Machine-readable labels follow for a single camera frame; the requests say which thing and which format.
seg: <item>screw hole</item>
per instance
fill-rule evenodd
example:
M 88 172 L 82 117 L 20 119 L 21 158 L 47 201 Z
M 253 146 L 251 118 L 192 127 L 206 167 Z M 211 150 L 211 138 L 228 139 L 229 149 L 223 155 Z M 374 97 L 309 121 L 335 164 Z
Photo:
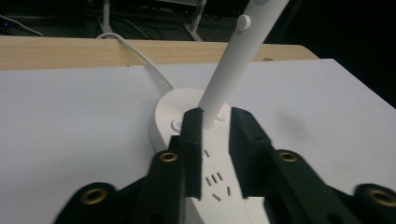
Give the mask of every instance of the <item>screw hole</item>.
M 81 196 L 81 202 L 85 204 L 96 204 L 107 197 L 105 189 L 90 189 Z
M 332 224 L 343 224 L 344 223 L 343 219 L 341 219 L 336 214 L 328 214 L 326 218 Z
M 396 198 L 379 189 L 369 191 L 370 197 L 376 202 L 388 207 L 396 207 Z
M 162 161 L 175 161 L 177 160 L 178 156 L 176 153 L 173 152 L 165 152 L 161 155 Z
M 289 152 L 282 152 L 279 154 L 279 157 L 283 161 L 297 161 L 298 158 L 294 154 L 291 154 Z

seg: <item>white cable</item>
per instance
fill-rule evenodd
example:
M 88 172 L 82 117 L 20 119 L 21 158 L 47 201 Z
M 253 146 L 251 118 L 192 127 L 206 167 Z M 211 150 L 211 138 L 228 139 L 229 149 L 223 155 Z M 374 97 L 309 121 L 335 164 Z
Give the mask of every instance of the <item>white cable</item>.
M 23 19 L 23 20 L 50 20 L 50 19 L 58 19 L 55 16 L 45 16 L 45 17 L 40 17 L 40 16 L 7 16 L 9 19 Z
M 125 22 L 129 23 L 130 25 L 132 25 L 138 32 L 140 32 L 140 34 L 142 34 L 143 36 L 147 37 L 148 39 L 152 39 L 151 37 L 149 37 L 148 35 L 146 35 L 146 33 L 144 33 L 142 30 L 139 29 L 139 27 L 137 27 L 135 24 L 133 24 L 131 21 L 127 21 L 124 20 Z
M 37 34 L 37 35 L 43 36 L 40 32 L 38 32 L 38 31 L 36 31 L 36 30 L 30 29 L 29 27 L 23 25 L 22 23 L 20 23 L 20 22 L 18 22 L 18 21 L 14 21 L 14 20 L 12 20 L 12 19 L 10 19 L 10 18 L 8 18 L 8 17 L 2 16 L 2 15 L 0 15 L 0 18 L 4 19 L 4 20 L 6 20 L 6 21 L 15 22 L 15 23 L 17 23 L 20 27 L 22 27 L 22 28 L 25 29 L 25 30 L 30 31 L 30 32 L 32 32 L 32 33 L 35 33 L 35 34 Z
M 172 90 L 177 89 L 177 86 L 175 84 L 173 84 L 173 82 L 166 77 L 166 75 L 161 71 L 161 69 L 148 56 L 146 56 L 142 51 L 140 51 L 140 49 L 138 49 L 134 45 L 126 42 L 126 40 L 122 36 L 114 34 L 114 33 L 104 33 L 104 34 L 97 36 L 96 39 L 102 39 L 103 37 L 106 37 L 106 36 L 116 37 L 123 45 L 125 45 L 129 49 L 133 50 L 146 63 L 148 63 L 158 73 L 158 75 L 160 75 L 160 77 L 166 82 L 166 84 L 168 84 L 168 86 Z

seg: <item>black plastic part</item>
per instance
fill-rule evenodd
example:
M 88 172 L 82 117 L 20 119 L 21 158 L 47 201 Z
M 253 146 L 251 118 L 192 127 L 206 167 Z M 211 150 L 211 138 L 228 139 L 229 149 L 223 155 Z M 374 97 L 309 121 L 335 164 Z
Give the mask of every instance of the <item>black plastic part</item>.
M 55 224 L 107 224 L 126 223 L 135 209 L 135 202 L 144 178 L 116 191 L 107 183 L 92 183 L 78 190 L 55 220 Z M 94 202 L 95 197 L 104 198 L 98 203 L 84 203 L 84 197 Z
M 263 196 L 265 186 L 262 158 L 274 151 L 271 140 L 253 115 L 232 108 L 229 153 L 244 198 Z
M 364 223 L 396 223 L 396 193 L 375 184 L 359 185 L 354 199 L 365 215 Z
M 181 154 L 165 150 L 154 156 L 132 224 L 184 223 L 185 179 Z
M 186 197 L 201 199 L 203 110 L 195 108 L 184 114 L 180 136 L 172 136 L 169 149 L 183 152 L 186 172 Z
M 329 188 L 298 154 L 288 150 L 276 150 L 266 157 L 268 191 L 265 208 L 271 223 L 274 213 L 283 213 L 268 206 L 282 203 L 290 216 L 290 223 L 360 223 L 338 196 Z

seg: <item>cable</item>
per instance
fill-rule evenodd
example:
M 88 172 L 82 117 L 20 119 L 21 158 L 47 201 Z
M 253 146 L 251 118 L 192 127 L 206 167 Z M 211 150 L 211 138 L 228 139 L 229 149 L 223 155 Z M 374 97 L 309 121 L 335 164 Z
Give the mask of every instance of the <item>cable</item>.
M 145 36 L 147 39 L 152 40 L 152 37 L 149 35 L 146 35 L 146 33 L 144 33 L 142 30 L 139 29 L 139 27 L 137 27 L 136 25 L 134 25 L 131 21 L 127 21 L 127 20 L 123 20 L 126 23 L 132 25 L 138 32 L 140 32 L 140 34 L 142 34 L 143 36 Z
M 116 37 L 123 45 L 125 45 L 129 49 L 133 50 L 146 63 L 148 63 L 158 73 L 158 75 L 160 75 L 160 77 L 163 79 L 163 81 L 165 81 L 166 84 L 168 84 L 168 86 L 169 86 L 169 88 L 171 88 L 171 90 L 177 89 L 177 86 L 175 84 L 173 84 L 173 82 L 170 79 L 168 79 L 166 77 L 166 75 L 161 71 L 161 69 L 148 56 L 146 56 L 142 51 L 140 51 L 140 49 L 138 49 L 134 45 L 126 42 L 126 40 L 124 38 L 122 38 L 122 36 L 114 34 L 114 33 L 104 33 L 104 34 L 101 34 L 101 35 L 97 36 L 96 39 L 102 39 L 102 38 L 104 38 L 106 36 Z
M 48 19 L 58 19 L 55 16 L 48 16 L 48 17 L 40 17 L 40 16 L 7 16 L 9 19 L 13 19 L 13 20 L 19 20 L 19 19 L 23 19 L 23 20 L 48 20 Z
M 154 27 L 152 27 L 150 25 L 149 26 L 143 26 L 143 27 L 147 27 L 147 28 L 153 30 L 160 37 L 160 38 L 158 38 L 158 40 L 163 40 L 163 34 L 159 30 L 157 30 L 156 28 L 154 28 Z
M 0 18 L 4 19 L 4 20 L 6 20 L 6 21 L 15 22 L 15 23 L 17 23 L 20 27 L 22 27 L 22 28 L 25 29 L 25 30 L 27 30 L 27 31 L 29 31 L 29 32 L 32 32 L 32 33 L 34 33 L 34 34 L 36 34 L 36 35 L 41 35 L 41 36 L 43 36 L 40 32 L 38 32 L 38 31 L 36 31 L 36 30 L 30 29 L 29 27 L 23 25 L 22 23 L 20 23 L 20 22 L 18 22 L 18 21 L 14 21 L 14 20 L 12 20 L 12 19 L 10 19 L 10 18 L 7 18 L 7 17 L 5 17 L 5 16 L 2 16 L 2 15 L 0 15 Z

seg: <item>white table surface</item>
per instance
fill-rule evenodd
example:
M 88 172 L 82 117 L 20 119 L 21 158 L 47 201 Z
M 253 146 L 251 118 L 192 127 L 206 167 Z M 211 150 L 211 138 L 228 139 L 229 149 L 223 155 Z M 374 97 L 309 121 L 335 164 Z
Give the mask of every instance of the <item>white table surface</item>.
M 179 87 L 199 89 L 215 67 L 162 65 Z M 145 175 L 166 92 L 146 66 L 0 72 L 0 223 L 51 223 L 77 189 Z M 396 111 L 336 61 L 252 63 L 228 103 L 330 186 L 396 190 Z

